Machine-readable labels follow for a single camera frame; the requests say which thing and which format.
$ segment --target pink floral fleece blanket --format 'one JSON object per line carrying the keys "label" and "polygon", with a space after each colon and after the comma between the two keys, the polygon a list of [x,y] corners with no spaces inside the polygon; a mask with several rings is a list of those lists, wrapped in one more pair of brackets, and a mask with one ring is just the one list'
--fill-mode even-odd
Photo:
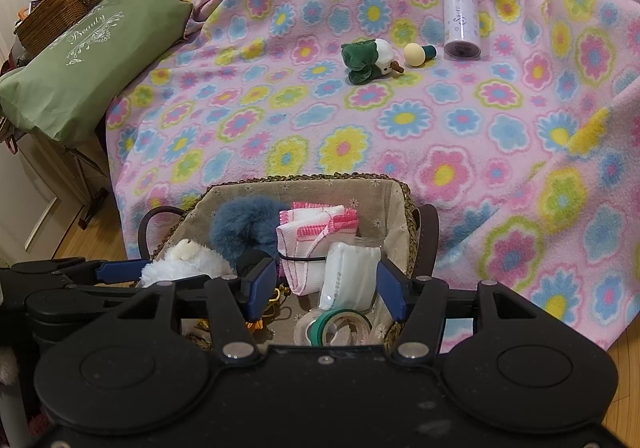
{"label": "pink floral fleece blanket", "polygon": [[[499,280],[603,348],[638,313],[634,1],[479,0],[476,61],[444,56],[442,0],[192,1],[188,40],[107,114],[131,258],[145,212],[211,184],[386,173],[438,208],[435,275],[452,287]],[[363,38],[438,57],[353,86],[340,44]],[[466,334],[447,326],[450,344]]]}

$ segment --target stuffed duck toy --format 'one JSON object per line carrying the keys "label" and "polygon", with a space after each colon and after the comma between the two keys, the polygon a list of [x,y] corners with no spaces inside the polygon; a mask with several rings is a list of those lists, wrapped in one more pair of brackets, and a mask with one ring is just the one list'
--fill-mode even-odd
{"label": "stuffed duck toy", "polygon": [[349,80],[354,85],[382,78],[392,70],[403,73],[404,69],[394,57],[391,44],[380,38],[342,44],[342,60],[350,69]]}

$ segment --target wicker picnic basket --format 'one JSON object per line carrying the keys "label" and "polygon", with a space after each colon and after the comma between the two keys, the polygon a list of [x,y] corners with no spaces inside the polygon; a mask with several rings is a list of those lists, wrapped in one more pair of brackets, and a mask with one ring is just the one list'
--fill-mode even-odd
{"label": "wicker picnic basket", "polygon": [[[151,210],[143,218],[138,234],[142,258],[162,258],[167,247],[183,238],[209,244],[212,214],[227,201],[247,195],[263,195],[283,202],[321,202],[356,207],[360,221],[358,234],[383,241],[383,253],[407,276],[431,274],[438,241],[438,218],[432,206],[416,208],[409,187],[385,175],[334,174],[313,176],[272,176],[212,186],[187,211],[172,206]],[[158,213],[180,215],[156,251],[149,255],[146,228]],[[270,317],[264,327],[254,333],[259,346],[293,344],[296,317],[317,306],[318,294],[303,297],[290,295]],[[382,298],[377,297],[367,314],[372,329],[368,344],[392,343],[399,327],[392,319]]]}
{"label": "wicker picnic basket", "polygon": [[100,0],[43,0],[15,28],[15,33],[27,52],[36,57],[98,4]]}

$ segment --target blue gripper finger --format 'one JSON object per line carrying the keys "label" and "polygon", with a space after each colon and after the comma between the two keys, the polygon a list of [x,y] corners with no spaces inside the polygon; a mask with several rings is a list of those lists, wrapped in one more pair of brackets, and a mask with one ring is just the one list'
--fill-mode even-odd
{"label": "blue gripper finger", "polygon": [[406,275],[388,258],[378,262],[376,288],[396,322],[404,322],[408,318],[406,297],[409,284]]}
{"label": "blue gripper finger", "polygon": [[276,287],[276,280],[276,263],[272,260],[258,277],[250,282],[249,298],[245,307],[245,319],[248,322],[255,322],[262,318],[262,313],[264,313]]}

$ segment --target white tissue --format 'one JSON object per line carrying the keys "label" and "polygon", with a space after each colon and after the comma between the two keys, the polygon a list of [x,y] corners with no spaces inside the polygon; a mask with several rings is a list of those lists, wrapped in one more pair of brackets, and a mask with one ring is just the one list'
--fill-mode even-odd
{"label": "white tissue", "polygon": [[369,309],[376,291],[379,261],[380,248],[350,246],[343,242],[331,244],[318,307],[323,311]]}

